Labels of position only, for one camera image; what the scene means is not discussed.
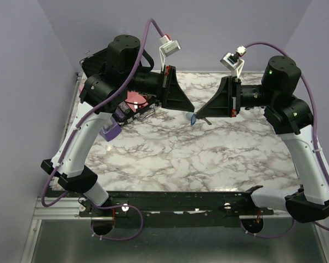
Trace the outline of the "blue key tag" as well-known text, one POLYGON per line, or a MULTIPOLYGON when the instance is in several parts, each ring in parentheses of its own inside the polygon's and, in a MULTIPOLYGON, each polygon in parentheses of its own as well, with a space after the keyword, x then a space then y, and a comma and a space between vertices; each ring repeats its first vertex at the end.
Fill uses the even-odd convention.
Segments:
POLYGON ((191 117, 190 117, 190 125, 193 126, 196 123, 196 114, 194 113, 191 117))

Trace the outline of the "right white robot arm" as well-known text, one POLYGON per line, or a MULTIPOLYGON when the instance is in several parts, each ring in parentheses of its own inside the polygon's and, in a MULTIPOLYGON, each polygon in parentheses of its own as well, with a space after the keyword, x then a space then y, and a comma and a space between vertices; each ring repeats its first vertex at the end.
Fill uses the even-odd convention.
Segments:
POLYGON ((198 110, 198 119, 236 117, 241 108, 263 107, 264 117, 289 150, 301 182, 295 193, 260 188, 241 201, 249 215, 260 208, 283 210, 300 223, 329 217, 329 166, 317 140, 316 115, 294 96, 302 72, 286 56, 269 59, 260 85, 243 85, 239 72, 221 80, 198 110))

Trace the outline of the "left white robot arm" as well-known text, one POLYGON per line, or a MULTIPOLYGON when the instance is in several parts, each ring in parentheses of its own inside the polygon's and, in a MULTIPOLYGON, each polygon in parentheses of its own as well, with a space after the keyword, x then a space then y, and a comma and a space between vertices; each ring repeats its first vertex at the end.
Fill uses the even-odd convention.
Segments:
POLYGON ((154 61, 145 53, 148 67, 135 66, 140 54, 140 40, 119 35, 107 48, 81 61, 87 75, 77 107, 77 115, 60 149, 51 159, 42 161, 42 169, 56 176, 66 191, 84 195, 92 202, 98 216, 110 212, 109 194, 97 182, 98 176, 85 166, 88 153, 102 127, 110 124, 127 92, 155 97, 155 103, 169 110, 193 112, 194 106, 178 84, 176 68, 167 66, 160 73, 152 71, 154 61))

